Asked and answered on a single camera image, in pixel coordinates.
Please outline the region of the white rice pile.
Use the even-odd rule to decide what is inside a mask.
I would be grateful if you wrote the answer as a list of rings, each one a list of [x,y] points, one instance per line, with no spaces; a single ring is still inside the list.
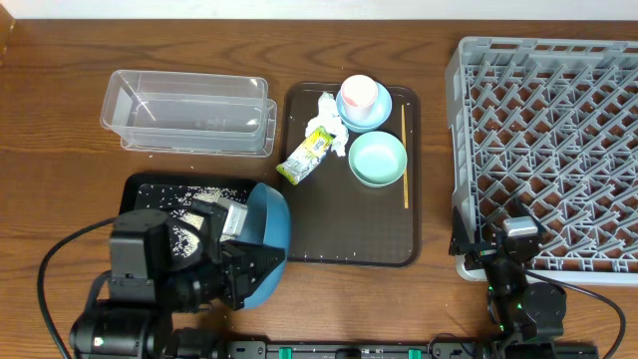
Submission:
[[[173,210],[169,213],[170,216],[187,222],[197,229],[201,229],[203,226],[203,218],[188,212],[185,208],[190,206],[194,199],[213,202],[221,197],[246,203],[248,190],[218,186],[145,183],[137,189],[134,208],[173,207]],[[173,226],[171,228],[170,242],[171,254],[177,260],[191,258],[201,252],[199,238],[180,226]]]

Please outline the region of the yellow green snack wrapper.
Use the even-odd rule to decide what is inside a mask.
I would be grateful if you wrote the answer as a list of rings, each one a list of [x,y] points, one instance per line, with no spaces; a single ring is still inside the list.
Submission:
[[[316,128],[276,169],[293,185],[313,172],[327,155],[333,137],[323,126]]]

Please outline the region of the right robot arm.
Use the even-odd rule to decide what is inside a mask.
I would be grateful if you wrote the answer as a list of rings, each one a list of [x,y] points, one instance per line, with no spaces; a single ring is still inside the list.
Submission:
[[[555,358],[553,339],[564,333],[566,293],[545,281],[527,280],[524,265],[539,254],[545,229],[520,200],[517,216],[503,221],[488,241],[473,242],[453,209],[449,254],[484,271],[487,311],[500,333],[476,346],[476,358]]]

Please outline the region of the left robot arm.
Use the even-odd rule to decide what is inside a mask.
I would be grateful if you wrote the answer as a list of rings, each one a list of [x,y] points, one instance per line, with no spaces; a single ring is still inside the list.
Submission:
[[[110,297],[91,297],[70,339],[79,358],[179,358],[183,331],[176,312],[197,312],[215,299],[232,310],[258,305],[276,288],[289,238],[269,232],[266,204],[250,204],[237,239],[223,202],[195,201],[202,229],[159,209],[125,212],[114,221],[110,272],[93,286],[110,285]]]

